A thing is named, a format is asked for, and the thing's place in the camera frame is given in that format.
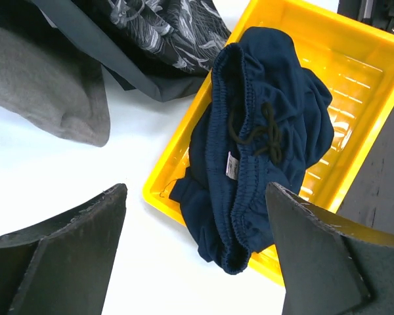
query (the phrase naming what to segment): yellow plastic tray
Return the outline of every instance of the yellow plastic tray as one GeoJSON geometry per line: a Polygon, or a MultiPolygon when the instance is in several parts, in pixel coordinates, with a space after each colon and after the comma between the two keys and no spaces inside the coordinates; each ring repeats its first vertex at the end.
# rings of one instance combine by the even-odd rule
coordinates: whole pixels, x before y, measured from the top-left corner
{"type": "MultiPolygon", "coordinates": [[[[288,33],[301,65],[333,94],[332,147],[307,170],[300,196],[335,213],[394,107],[394,35],[298,0],[252,0],[228,43],[251,26],[288,33]]],[[[185,173],[191,132],[210,102],[209,75],[143,188],[150,205],[181,224],[179,204],[168,197],[185,173]]],[[[275,246],[254,253],[250,266],[283,285],[275,246]]]]}

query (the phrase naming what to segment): white label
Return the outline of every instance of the white label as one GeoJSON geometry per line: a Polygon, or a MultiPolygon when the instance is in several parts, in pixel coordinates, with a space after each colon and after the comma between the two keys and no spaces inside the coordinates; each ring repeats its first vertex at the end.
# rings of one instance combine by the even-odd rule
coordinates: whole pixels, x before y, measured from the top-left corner
{"type": "Polygon", "coordinates": [[[236,180],[238,178],[239,161],[228,153],[228,161],[226,163],[226,176],[236,180]]]}

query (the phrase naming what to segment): gray fabric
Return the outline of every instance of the gray fabric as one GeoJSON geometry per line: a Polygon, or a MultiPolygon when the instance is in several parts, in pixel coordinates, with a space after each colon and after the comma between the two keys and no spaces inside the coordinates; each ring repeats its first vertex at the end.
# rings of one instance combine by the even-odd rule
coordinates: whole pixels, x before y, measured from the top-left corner
{"type": "Polygon", "coordinates": [[[35,28],[43,33],[35,37],[35,29],[20,31],[12,12],[0,12],[0,106],[60,138],[104,146],[110,116],[100,63],[37,14],[43,24],[35,28]]]}

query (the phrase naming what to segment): white table surface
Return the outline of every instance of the white table surface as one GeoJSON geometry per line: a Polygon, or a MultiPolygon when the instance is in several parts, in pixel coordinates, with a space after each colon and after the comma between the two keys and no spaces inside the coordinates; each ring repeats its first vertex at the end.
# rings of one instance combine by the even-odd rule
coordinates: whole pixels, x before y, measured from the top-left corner
{"type": "MultiPolygon", "coordinates": [[[[337,11],[338,0],[310,0],[337,11]]],[[[233,29],[248,0],[214,0],[233,29]]],[[[204,262],[186,228],[147,205],[142,186],[192,97],[165,104],[104,73],[111,136],[103,148],[61,140],[0,108],[0,235],[53,217],[118,182],[127,214],[103,314],[281,315],[285,290],[251,268],[204,262]]]]}

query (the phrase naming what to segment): clothing pile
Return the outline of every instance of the clothing pile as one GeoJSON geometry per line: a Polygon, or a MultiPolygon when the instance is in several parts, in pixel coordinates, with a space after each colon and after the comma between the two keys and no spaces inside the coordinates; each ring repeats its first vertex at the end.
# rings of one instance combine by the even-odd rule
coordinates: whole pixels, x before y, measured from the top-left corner
{"type": "Polygon", "coordinates": [[[180,203],[200,256],[237,274],[273,244],[267,184],[299,193],[305,170],[330,149],[332,96],[301,67],[292,39],[269,28],[250,28],[225,47],[211,80],[190,166],[169,197],[180,203]]]}
{"type": "Polygon", "coordinates": [[[0,0],[0,106],[104,146],[101,65],[166,102],[197,92],[229,35],[211,0],[0,0]]]}

